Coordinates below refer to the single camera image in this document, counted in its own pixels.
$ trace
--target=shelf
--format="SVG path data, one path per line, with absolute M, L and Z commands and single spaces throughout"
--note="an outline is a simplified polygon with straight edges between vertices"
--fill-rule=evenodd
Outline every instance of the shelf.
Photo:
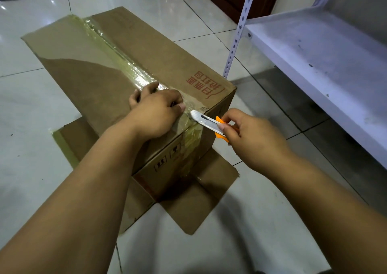
M 387 168 L 387 47 L 316 7 L 248 22 L 243 34 Z

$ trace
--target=finger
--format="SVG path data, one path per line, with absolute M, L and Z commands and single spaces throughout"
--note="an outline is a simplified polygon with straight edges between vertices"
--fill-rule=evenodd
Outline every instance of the finger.
M 136 89 L 134 90 L 134 93 L 129 97 L 129 106 L 131 109 L 137 106 L 139 96 L 140 96 L 140 91 Z
M 181 104 L 183 102 L 183 97 L 178 90 L 161 90 L 159 94 L 165 98 L 168 107 L 172 103 Z
M 179 117 L 184 112 L 185 105 L 183 103 L 180 103 L 178 105 L 174 105 L 173 107 L 171 107 L 171 110 L 172 110 L 172 113 L 174 116 L 173 121 L 175 121 L 177 119 L 177 117 Z
M 143 91 L 141 92 L 140 100 L 143 100 L 144 98 L 146 98 L 151 93 L 154 93 L 158 86 L 159 86 L 159 82 L 158 81 L 149 83 L 148 85 L 144 86 Z
M 238 132 L 235 131 L 234 128 L 232 128 L 228 124 L 219 124 L 219 129 L 225 134 L 226 138 L 230 142 L 231 145 L 234 145 L 238 142 L 240 139 Z
M 240 124 L 242 118 L 246 116 L 246 113 L 243 113 L 241 110 L 236 108 L 231 108 L 228 110 L 222 117 L 222 121 L 225 123 L 229 123 L 230 121 L 234 121 L 236 124 Z

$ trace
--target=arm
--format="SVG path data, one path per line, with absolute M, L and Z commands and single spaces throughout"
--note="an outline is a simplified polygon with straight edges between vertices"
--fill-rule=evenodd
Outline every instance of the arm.
M 182 114 L 178 91 L 137 91 L 132 111 L 109 127 L 74 171 L 0 251 L 0 273 L 106 273 L 133 162 L 142 144 Z M 170 107 L 173 102 L 179 103 Z
M 385 273 L 387 219 L 357 200 L 320 169 L 295 155 L 267 121 L 237 109 L 222 118 L 236 154 L 286 196 L 336 274 Z

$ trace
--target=cardboard box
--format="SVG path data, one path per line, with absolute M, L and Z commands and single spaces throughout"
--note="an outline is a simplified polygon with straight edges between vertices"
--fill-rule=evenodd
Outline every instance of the cardboard box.
M 56 136 L 73 165 L 128 114 L 128 97 L 144 77 L 179 90 L 189 108 L 211 117 L 225 113 L 236 89 L 123 7 L 86 23 L 67 16 L 22 39 L 83 115 Z M 214 139 L 182 115 L 170 132 L 145 143 L 133 167 L 122 230 L 158 201 L 193 234 L 238 176 L 211 149 Z

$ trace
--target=forearm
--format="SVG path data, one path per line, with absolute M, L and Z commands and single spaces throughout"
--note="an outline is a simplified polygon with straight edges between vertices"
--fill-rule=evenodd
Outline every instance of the forearm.
M 271 179 L 337 274 L 384 273 L 387 221 L 321 170 L 295 157 Z
M 107 271 L 142 144 L 124 128 L 120 123 L 109 128 L 3 248 L 0 272 Z

